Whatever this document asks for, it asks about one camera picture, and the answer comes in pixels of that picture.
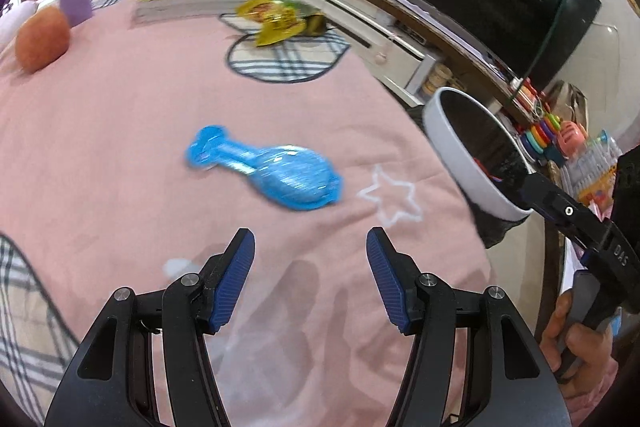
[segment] white star pattern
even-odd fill
[[[381,187],[380,179],[383,179],[390,185],[396,187],[405,187],[407,189],[407,195],[404,200],[407,203],[407,206],[411,208],[412,212],[405,212],[404,210],[398,210],[392,217],[389,217],[385,212],[385,205],[382,198],[373,195],[373,192]],[[382,223],[383,227],[392,227],[395,225],[400,219],[407,219],[409,221],[415,221],[419,223],[422,220],[422,209],[415,202],[415,185],[410,182],[401,182],[390,178],[385,171],[383,171],[380,165],[375,165],[373,167],[373,184],[370,187],[363,188],[360,192],[357,193],[357,196],[363,198],[364,200],[373,201],[378,207],[377,216]]]
[[[202,266],[196,265],[193,261],[189,261],[189,259],[169,259],[164,263],[164,266],[162,266],[164,275],[166,275],[170,281],[174,281],[186,273],[198,273],[201,269]]]

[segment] snack bag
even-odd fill
[[[301,33],[314,37],[326,32],[324,15],[297,0],[248,0],[236,13],[262,24],[255,41],[257,46],[274,44]]]

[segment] cable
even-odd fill
[[[536,95],[536,101],[531,109],[531,114],[536,121],[540,121],[545,117],[545,108],[543,107],[542,100],[540,100],[538,95]]]
[[[525,80],[527,78],[529,78],[529,75],[531,74],[531,71],[533,71],[533,68],[536,67],[536,64],[540,60],[540,57],[542,57],[542,54],[546,51],[546,47],[549,45],[549,41],[551,40],[551,37],[554,34],[554,32],[556,31],[556,27],[558,27],[558,23],[560,22],[560,14],[562,13],[562,8],[564,8],[564,4],[565,3],[566,3],[566,0],[560,0],[560,2],[558,3],[558,9],[556,10],[556,13],[554,15],[554,19],[551,22],[551,26],[549,27],[549,31],[546,32],[545,38],[543,39],[542,44],[540,45],[540,48],[538,49],[538,52],[536,53],[536,56],[533,58],[533,62],[531,63],[531,65],[527,69],[526,73],[522,75],[522,79],[520,81],[520,84],[518,85],[518,87],[514,91],[514,93],[509,97],[508,103],[513,103],[513,100],[515,100],[516,96],[520,92],[520,88],[524,85]]]

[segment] white pillow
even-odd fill
[[[0,53],[11,44],[20,26],[38,10],[36,1],[24,1],[0,17]]]

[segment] finger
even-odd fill
[[[572,352],[580,353],[576,355],[583,360],[583,364],[567,384],[560,386],[565,398],[590,393],[602,381],[609,364],[613,341],[611,326],[605,333],[598,333],[582,324],[576,324],[570,328],[569,333],[571,336],[567,335],[568,346]]]
[[[567,290],[556,301],[556,309],[551,314],[548,324],[545,330],[542,332],[542,339],[555,339],[564,328],[564,322],[566,316],[571,309],[573,302],[571,290]]]
[[[574,324],[566,334],[566,345],[587,364],[601,364],[609,360],[612,345],[611,327],[598,333],[582,324]]]
[[[560,352],[558,351],[558,344],[553,339],[542,339],[540,342],[540,351],[545,356],[546,363],[553,372],[557,371],[560,367]]]

